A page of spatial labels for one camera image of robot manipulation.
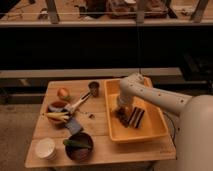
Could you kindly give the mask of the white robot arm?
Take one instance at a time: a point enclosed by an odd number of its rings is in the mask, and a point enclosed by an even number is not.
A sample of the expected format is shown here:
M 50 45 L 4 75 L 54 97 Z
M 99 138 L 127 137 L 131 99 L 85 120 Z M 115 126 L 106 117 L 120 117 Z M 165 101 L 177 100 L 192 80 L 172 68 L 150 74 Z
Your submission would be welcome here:
M 133 73 L 119 81 L 118 106 L 141 98 L 180 117 L 176 171 L 213 171 L 213 95 L 190 96 L 144 85 Z

